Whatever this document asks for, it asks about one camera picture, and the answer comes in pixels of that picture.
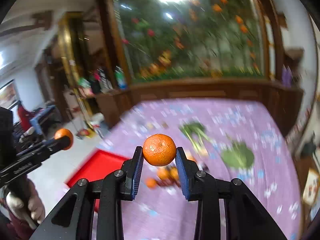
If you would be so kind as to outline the left hand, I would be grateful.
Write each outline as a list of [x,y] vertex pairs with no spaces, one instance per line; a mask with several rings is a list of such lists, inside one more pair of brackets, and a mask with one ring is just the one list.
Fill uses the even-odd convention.
[[34,183],[26,178],[7,187],[6,204],[14,216],[36,229],[45,218],[45,208]]

